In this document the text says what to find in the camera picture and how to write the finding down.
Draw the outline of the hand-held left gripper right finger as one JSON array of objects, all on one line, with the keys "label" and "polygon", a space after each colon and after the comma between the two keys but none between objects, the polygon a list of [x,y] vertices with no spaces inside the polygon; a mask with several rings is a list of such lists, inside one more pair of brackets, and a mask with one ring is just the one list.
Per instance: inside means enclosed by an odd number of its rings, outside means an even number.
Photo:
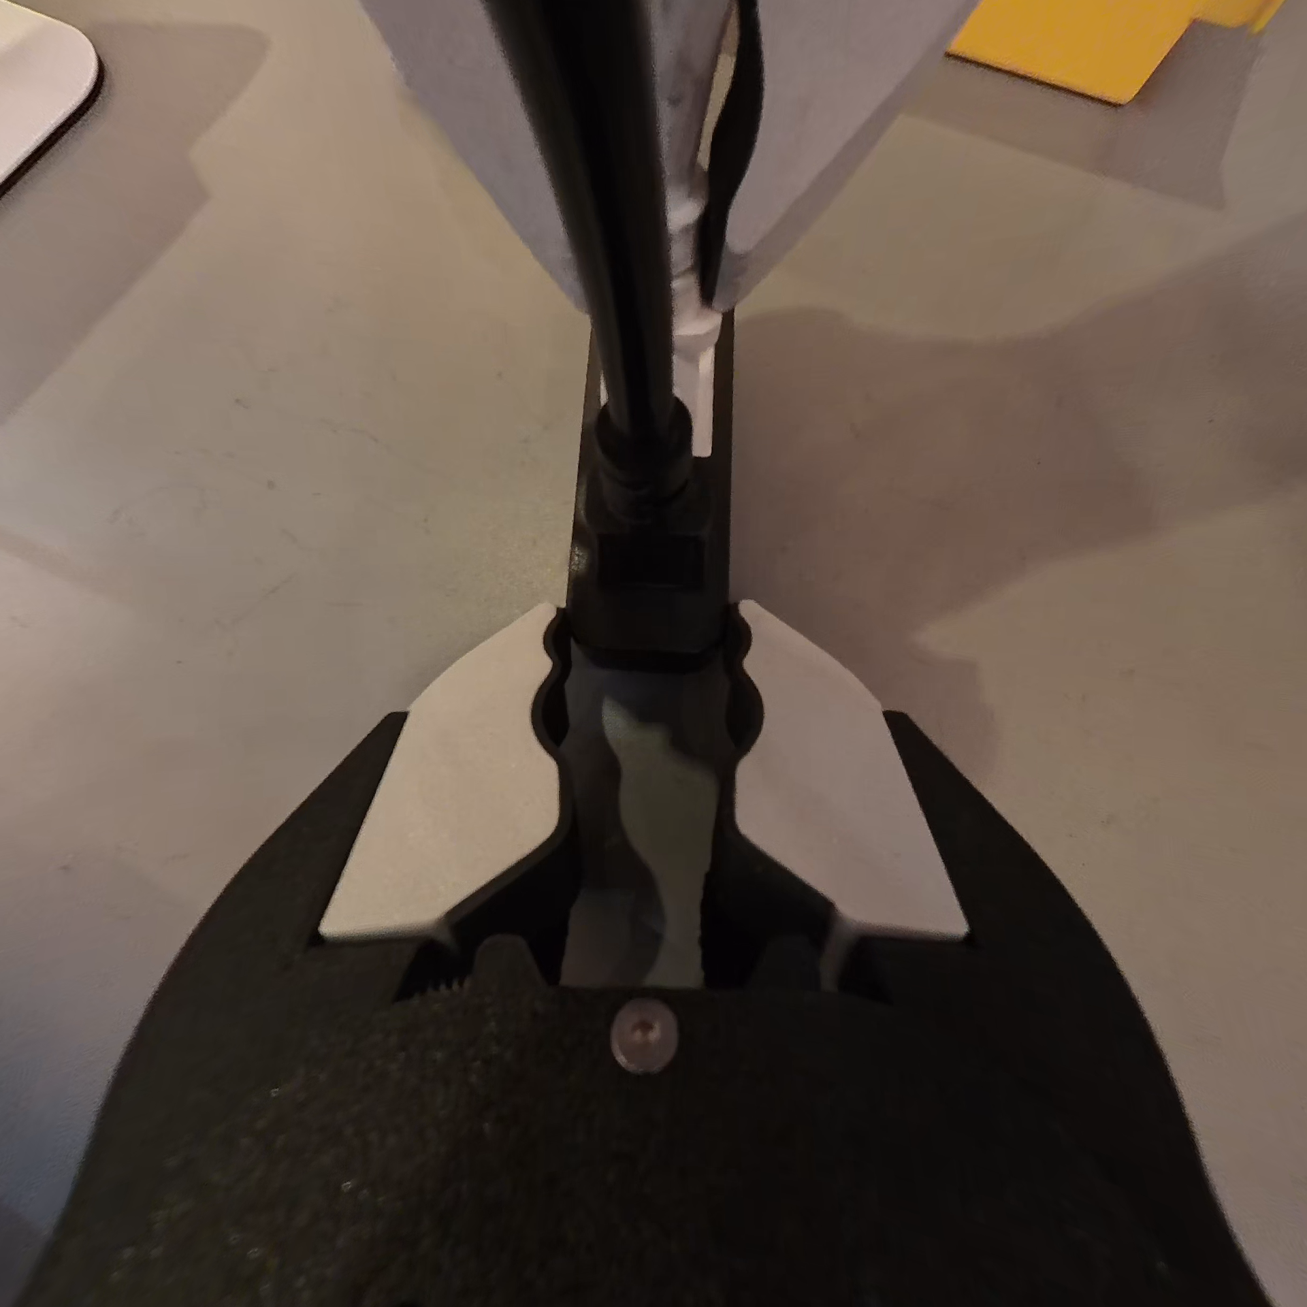
[{"label": "hand-held left gripper right finger", "polygon": [[726,628],[732,757],[713,822],[711,925],[744,956],[805,938],[961,944],[967,918],[881,700],[758,602]]}]

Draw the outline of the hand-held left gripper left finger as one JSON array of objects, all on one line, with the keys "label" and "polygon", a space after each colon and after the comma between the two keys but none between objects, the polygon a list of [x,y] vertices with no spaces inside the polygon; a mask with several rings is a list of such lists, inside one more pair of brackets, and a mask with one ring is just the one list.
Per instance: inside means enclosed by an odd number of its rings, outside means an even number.
[{"label": "hand-held left gripper left finger", "polygon": [[547,735],[560,612],[540,602],[410,704],[318,920],[325,944],[563,928],[563,776]]}]

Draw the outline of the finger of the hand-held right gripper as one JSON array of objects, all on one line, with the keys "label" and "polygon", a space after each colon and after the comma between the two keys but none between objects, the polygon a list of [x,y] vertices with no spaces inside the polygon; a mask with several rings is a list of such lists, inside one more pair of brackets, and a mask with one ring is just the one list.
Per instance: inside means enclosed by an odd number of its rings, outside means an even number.
[{"label": "finger of the hand-held right gripper", "polygon": [[745,298],[833,202],[976,2],[736,2],[710,139],[703,298]]},{"label": "finger of the hand-held right gripper", "polygon": [[362,9],[418,106],[560,294],[583,312],[559,204],[482,2],[362,2]]}]

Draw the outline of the black power strip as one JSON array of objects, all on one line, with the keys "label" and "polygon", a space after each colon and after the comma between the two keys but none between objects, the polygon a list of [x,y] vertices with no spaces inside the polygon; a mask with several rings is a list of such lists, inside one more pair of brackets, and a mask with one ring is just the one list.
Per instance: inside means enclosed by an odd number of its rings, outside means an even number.
[{"label": "black power strip", "polygon": [[699,988],[703,881],[726,760],[721,650],[730,599],[733,321],[717,343],[713,433],[694,463],[703,532],[669,561],[629,548],[641,586],[600,586],[600,542],[586,518],[592,428],[602,398],[587,346],[577,500],[563,614],[569,626],[563,760],[574,787],[582,889],[560,980],[572,988]]}]

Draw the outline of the yellow plastic bin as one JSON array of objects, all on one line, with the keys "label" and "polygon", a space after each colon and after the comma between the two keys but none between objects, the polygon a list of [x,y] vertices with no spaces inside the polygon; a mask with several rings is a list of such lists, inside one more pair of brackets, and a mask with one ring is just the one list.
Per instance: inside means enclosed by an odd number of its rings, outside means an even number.
[{"label": "yellow plastic bin", "polygon": [[1282,2],[978,2],[949,56],[1124,106],[1192,26],[1259,35]]}]

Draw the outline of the grey desk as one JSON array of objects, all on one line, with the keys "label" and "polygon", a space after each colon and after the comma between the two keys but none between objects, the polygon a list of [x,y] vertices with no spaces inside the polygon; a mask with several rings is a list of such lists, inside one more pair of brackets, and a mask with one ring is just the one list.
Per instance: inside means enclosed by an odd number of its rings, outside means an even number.
[{"label": "grey desk", "polygon": [[[157,978],[384,713],[563,588],[583,321],[352,2],[50,2],[1,200],[1,1267]],[[736,586],[1093,917],[1305,1258],[1305,2],[1126,111],[945,60],[739,331]]]}]

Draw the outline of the white document stand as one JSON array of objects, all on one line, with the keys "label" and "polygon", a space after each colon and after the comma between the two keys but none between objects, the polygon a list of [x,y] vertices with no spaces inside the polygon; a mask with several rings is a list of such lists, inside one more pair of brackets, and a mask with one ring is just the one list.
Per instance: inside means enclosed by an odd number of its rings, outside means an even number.
[{"label": "white document stand", "polygon": [[100,81],[100,56],[80,30],[1,2],[1,194],[95,103]]}]

